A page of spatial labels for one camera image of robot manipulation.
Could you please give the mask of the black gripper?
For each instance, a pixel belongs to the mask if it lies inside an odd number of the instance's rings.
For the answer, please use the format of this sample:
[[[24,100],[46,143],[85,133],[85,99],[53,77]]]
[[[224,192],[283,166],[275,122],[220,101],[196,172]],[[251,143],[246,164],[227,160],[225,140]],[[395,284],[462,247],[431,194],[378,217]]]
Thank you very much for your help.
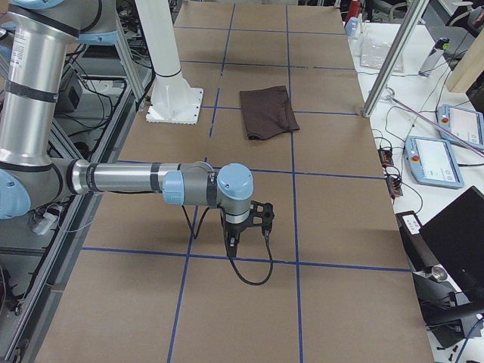
[[[244,214],[238,216],[227,214],[223,209],[221,212],[224,242],[229,259],[237,256],[240,235],[247,228],[261,228],[263,237],[266,240],[269,239],[275,217],[272,209],[249,209]]]

